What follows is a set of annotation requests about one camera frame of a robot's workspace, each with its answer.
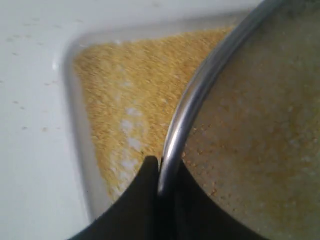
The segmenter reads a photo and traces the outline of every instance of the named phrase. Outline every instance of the baking tray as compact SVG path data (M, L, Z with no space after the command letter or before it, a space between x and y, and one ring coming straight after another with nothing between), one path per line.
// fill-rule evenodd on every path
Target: baking tray
M250 9L242 9L152 25L145 24L108 31L101 29L88 32L71 43L64 58L63 75L72 118L72 134L77 146L78 164L81 169L81 181L86 195L87 209L89 209L88 215L92 221L101 216L112 205L112 201L107 195L106 183L101 177L95 158L82 87L73 70L75 56L85 48L96 44L155 39L183 32L234 26L241 22L249 12Z

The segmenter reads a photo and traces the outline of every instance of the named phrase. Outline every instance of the stainless steel rim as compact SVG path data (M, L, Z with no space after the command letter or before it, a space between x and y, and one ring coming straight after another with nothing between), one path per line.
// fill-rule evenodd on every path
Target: stainless steel rim
M175 110L164 143L158 196L167 196L174 186L189 132L198 112L229 59L260 24L285 0L265 0L203 61L189 82Z

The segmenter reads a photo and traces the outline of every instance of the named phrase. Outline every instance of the white surface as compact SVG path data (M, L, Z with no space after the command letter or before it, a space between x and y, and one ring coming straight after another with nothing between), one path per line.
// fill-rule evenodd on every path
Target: white surface
M0 236L62 240L90 223L61 64L84 33L252 8L261 0L2 0Z

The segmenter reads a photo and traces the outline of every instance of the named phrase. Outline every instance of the uncooked grain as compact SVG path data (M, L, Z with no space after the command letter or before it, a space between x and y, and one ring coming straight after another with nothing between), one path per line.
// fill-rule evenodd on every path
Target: uncooked grain
M128 187L145 156L162 156L187 83L230 30L94 45L75 58L95 155L113 200Z

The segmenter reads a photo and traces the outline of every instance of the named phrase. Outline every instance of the white countertop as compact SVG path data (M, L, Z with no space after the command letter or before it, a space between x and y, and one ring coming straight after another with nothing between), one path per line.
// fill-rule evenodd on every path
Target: white countertop
M74 39L95 29L245 10L259 2L2 0L1 239L62 240L91 221L61 71Z

